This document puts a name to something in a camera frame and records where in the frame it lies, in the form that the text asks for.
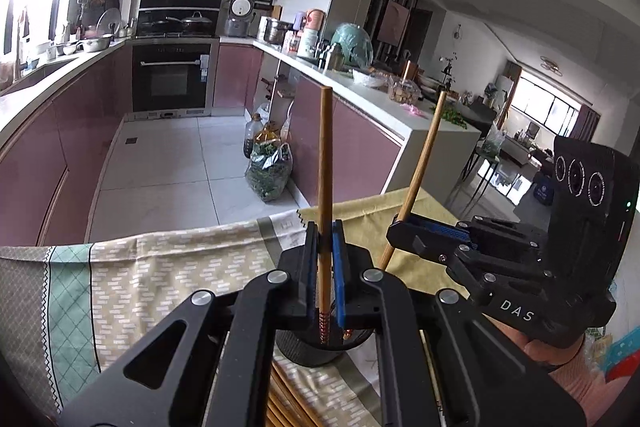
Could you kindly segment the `person right hand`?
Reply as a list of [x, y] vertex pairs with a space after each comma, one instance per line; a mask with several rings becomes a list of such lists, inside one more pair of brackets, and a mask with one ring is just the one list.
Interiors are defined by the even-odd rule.
[[605, 379], [597, 364], [590, 359], [585, 335], [568, 348], [557, 348], [538, 339], [529, 339], [514, 327], [495, 319], [491, 322], [542, 369], [549, 369], [552, 379], [584, 410], [589, 409], [590, 395]]

